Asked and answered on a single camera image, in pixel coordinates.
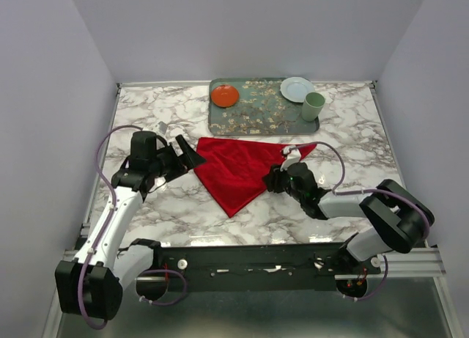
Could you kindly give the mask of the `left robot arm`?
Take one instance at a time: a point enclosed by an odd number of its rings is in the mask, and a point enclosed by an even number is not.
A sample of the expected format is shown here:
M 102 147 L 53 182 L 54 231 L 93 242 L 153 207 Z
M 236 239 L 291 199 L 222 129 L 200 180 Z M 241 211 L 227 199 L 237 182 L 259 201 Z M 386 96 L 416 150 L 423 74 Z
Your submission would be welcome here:
M 104 182 L 110 194 L 107 207 L 86 242 L 72 260 L 56 267 L 55 280 L 60 308 L 64 313 L 81 315 L 94 329 L 112 320 L 122 303 L 125 289 L 140 274 L 157 274 L 162 257 L 155 253 L 160 243 L 136 240 L 124 257 L 119 247 L 126 230 L 152 190 L 155 180 L 170 182 L 205 163 L 182 136 L 176 141 L 178 155 L 171 144 L 152 131 L 134 128 L 130 154 L 111 179 Z

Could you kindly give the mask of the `red cloth napkin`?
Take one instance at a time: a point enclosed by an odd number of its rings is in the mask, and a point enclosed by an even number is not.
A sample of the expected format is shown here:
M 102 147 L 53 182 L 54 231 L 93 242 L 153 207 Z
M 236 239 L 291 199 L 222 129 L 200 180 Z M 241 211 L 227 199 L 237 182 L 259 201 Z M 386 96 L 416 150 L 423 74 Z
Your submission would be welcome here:
M 284 162 L 285 144 L 201 137 L 196 152 L 206 162 L 195 174 L 228 217 L 267 190 L 262 178 Z

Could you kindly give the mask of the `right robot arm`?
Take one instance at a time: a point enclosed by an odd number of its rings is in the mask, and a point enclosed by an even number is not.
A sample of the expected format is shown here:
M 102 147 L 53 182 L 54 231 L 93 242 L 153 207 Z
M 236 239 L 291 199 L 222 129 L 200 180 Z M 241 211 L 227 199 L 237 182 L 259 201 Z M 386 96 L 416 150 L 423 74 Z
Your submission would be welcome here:
M 295 199 L 311 218 L 368 219 L 372 228 L 352 235 L 333 255 L 333 261 L 345 273 L 356 272 L 377 254 L 410 252 L 428 237 L 435 222 L 429 208 L 391 179 L 373 189 L 334 192 L 319 187 L 307 165 L 297 162 L 286 169 L 271 166 L 262 181 L 269 192 L 285 193 Z

